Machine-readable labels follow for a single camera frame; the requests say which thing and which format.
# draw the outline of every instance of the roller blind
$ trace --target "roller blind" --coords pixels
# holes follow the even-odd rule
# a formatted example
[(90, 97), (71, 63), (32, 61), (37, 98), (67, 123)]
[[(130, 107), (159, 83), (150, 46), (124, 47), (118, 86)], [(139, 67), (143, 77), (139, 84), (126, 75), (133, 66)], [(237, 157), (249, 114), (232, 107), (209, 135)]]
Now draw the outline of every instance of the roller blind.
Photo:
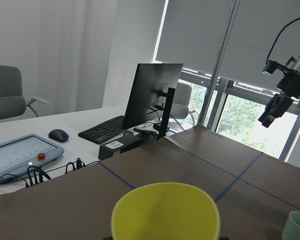
[(156, 59), (213, 71), (231, 0), (170, 0)]
[[(241, 0), (219, 75), (276, 90), (283, 73), (262, 73), (268, 52), (280, 30), (300, 17), (300, 0)], [(300, 55), (300, 21), (280, 35), (270, 60), (286, 64)]]
[[(224, 36), (231, 0), (170, 0), (157, 59), (211, 73)], [(262, 70), (279, 31), (300, 17), (300, 0), (241, 0), (219, 75), (276, 90), (283, 76)], [(270, 60), (285, 64), (300, 55), (300, 21), (281, 34)]]

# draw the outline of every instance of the gray office chair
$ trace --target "gray office chair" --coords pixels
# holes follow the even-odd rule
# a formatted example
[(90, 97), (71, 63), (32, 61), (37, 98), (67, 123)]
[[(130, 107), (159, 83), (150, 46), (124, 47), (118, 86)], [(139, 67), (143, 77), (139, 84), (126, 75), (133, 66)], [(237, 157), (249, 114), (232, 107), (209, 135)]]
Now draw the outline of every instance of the gray office chair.
[(185, 119), (188, 116), (188, 114), (190, 114), (192, 119), (192, 125), (194, 126), (195, 118), (192, 115), (193, 111), (189, 111), (191, 92), (192, 88), (190, 85), (178, 82), (175, 88), (173, 104), (170, 114), (175, 119)]
[(49, 104), (48, 100), (33, 96), (30, 101), (23, 97), (21, 72), (14, 66), (0, 65), (0, 120), (20, 116), (29, 107), (36, 117), (35, 101)]

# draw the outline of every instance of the black keyboard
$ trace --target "black keyboard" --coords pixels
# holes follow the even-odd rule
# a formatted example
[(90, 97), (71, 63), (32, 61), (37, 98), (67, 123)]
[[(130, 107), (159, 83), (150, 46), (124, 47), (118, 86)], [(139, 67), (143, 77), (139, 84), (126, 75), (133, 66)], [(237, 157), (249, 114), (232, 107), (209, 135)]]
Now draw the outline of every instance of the black keyboard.
[(124, 116), (116, 116), (78, 133), (78, 136), (95, 144), (102, 144), (124, 131), (124, 129), (121, 128), (123, 120)]

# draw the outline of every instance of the cable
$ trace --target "cable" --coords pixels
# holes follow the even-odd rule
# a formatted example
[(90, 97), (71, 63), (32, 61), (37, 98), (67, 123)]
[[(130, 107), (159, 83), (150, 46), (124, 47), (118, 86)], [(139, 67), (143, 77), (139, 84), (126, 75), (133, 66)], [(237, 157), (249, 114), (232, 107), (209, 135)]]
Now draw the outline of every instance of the cable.
[(75, 161), (75, 167), (76, 169), (81, 169), (83, 167), (85, 167), (85, 163), (83, 161), (81, 161), (80, 157), (78, 157)]
[[(32, 176), (30, 175), (30, 172), (33, 173), (34, 183), (32, 181)], [(41, 167), (38, 167), (38, 166), (29, 166), (26, 169), (26, 173), (28, 174), (28, 179), (30, 181), (30, 186), (43, 183), (44, 182), (44, 177), (48, 180), (51, 179), (51, 177), (44, 170), (42, 170)]]
[(180, 123), (174, 118), (174, 116), (172, 116), (171, 114), (170, 114), (170, 116), (175, 120), (175, 122), (180, 126), (180, 128), (182, 128), (182, 130), (184, 131), (185, 129), (180, 125)]
[(268, 53), (268, 56), (266, 57), (266, 61), (265, 61), (265, 64), (266, 64), (266, 65), (268, 64), (270, 54), (271, 54), (272, 50), (274, 49), (274, 47), (275, 47), (275, 45), (276, 45), (276, 43), (277, 43), (277, 41), (278, 41), (278, 38), (279, 38), (279, 36), (281, 35), (281, 33), (282, 33), (289, 25), (293, 24), (294, 22), (296, 22), (296, 21), (298, 21), (298, 20), (300, 20), (300, 17), (298, 17), (297, 19), (295, 19), (295, 20), (289, 22), (287, 25), (285, 25), (285, 26), (281, 29), (281, 31), (279, 32), (279, 34), (276, 36), (276, 38), (275, 38), (275, 40), (274, 40), (274, 42), (273, 42), (273, 44), (272, 44), (272, 47), (271, 47), (271, 49), (270, 49), (270, 51), (269, 51), (269, 53)]
[(149, 107), (149, 109), (152, 110), (152, 111), (154, 111), (158, 115), (159, 122), (161, 123), (160, 116), (159, 116), (159, 113), (158, 113), (158, 111), (160, 111), (160, 110), (159, 109), (153, 109), (152, 107)]
[(153, 122), (146, 122), (144, 126), (138, 125), (138, 126), (134, 127), (133, 129), (140, 129), (140, 130), (142, 130), (142, 129), (146, 129), (146, 128), (150, 127), (153, 124), (154, 124)]
[(54, 171), (54, 170), (58, 170), (58, 169), (61, 169), (61, 168), (67, 167), (67, 165), (68, 165), (68, 164), (69, 164), (69, 163), (67, 163), (66, 165), (59, 166), (59, 167), (57, 167), (57, 168), (51, 169), (51, 170), (49, 170), (49, 171), (46, 171), (46, 173), (49, 173), (49, 172), (52, 172), (52, 171)]
[(23, 180), (23, 181), (25, 181), (25, 187), (26, 187), (26, 188), (29, 187), (28, 182), (27, 182), (26, 179), (23, 178), (23, 177), (20, 177), (20, 176), (18, 176), (18, 175), (14, 175), (14, 174), (7, 173), (7, 174), (4, 174), (4, 175), (0, 176), (0, 179), (1, 179), (2, 177), (4, 177), (4, 176), (13, 176), (13, 177), (19, 178), (19, 179), (18, 179), (18, 180), (14, 180), (14, 181), (0, 182), (0, 185), (4, 185), (4, 184), (11, 183), (11, 182), (16, 182), (16, 181)]
[(168, 129), (167, 131), (168, 131), (168, 132), (171, 132), (171, 133), (173, 133), (173, 134), (176, 134), (175, 131), (172, 131), (172, 130), (170, 130), (170, 129)]
[(93, 161), (93, 162), (90, 162), (90, 163), (88, 163), (87, 165), (85, 165), (86, 167), (87, 166), (89, 166), (89, 165), (91, 165), (91, 164), (95, 164), (95, 163), (98, 163), (98, 162), (100, 162), (101, 160), (98, 160), (98, 161)]
[(70, 161), (70, 162), (68, 162), (68, 163), (66, 164), (66, 166), (65, 166), (65, 172), (64, 172), (64, 174), (67, 174), (67, 173), (68, 173), (68, 166), (69, 166), (69, 165), (72, 165), (72, 171), (75, 171), (75, 170), (76, 170), (75, 164), (74, 164), (72, 161)]

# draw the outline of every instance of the window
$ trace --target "window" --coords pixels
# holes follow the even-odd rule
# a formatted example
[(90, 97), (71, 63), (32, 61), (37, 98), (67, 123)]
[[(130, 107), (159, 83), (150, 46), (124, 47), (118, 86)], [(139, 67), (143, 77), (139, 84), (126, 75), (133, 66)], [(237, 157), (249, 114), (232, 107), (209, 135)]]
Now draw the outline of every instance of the window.
[[(180, 79), (192, 87), (189, 110), (196, 111), (194, 116), (197, 123), (210, 75), (184, 69)], [(274, 94), (275, 91), (219, 78), (203, 125), (225, 137), (284, 160), (300, 127), (300, 100), (296, 99), (282, 117), (266, 128), (258, 118)], [(190, 116), (184, 121), (192, 124)]]
[(229, 95), (216, 132), (278, 159), (298, 116), (286, 112), (266, 128), (258, 121), (264, 110), (263, 104)]

